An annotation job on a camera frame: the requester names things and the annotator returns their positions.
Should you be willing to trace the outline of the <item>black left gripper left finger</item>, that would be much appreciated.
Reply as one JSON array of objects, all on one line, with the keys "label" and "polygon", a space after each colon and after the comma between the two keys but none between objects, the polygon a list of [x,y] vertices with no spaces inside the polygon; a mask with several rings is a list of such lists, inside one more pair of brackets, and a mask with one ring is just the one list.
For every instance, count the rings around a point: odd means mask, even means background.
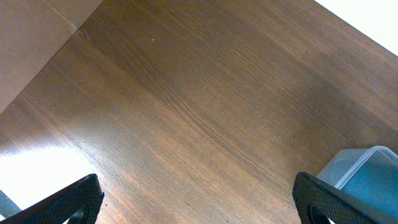
[{"label": "black left gripper left finger", "polygon": [[95,224],[103,199],[98,176],[89,174],[24,210],[10,203],[1,209],[1,223]]}]

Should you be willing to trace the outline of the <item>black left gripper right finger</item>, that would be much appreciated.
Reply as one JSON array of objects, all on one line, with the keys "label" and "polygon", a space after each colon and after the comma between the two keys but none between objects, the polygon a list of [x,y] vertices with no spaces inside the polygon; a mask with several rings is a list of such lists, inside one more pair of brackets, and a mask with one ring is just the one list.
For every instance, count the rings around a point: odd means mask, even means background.
[{"label": "black left gripper right finger", "polygon": [[292,197],[302,224],[383,224],[397,219],[307,172],[295,176]]}]

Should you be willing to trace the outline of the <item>blue cup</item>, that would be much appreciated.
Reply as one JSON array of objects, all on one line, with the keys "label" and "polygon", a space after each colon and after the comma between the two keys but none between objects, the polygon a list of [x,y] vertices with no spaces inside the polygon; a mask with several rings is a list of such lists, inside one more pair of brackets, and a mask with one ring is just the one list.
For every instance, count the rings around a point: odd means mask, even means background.
[{"label": "blue cup", "polygon": [[374,152],[342,191],[397,218],[397,155],[386,151]]}]

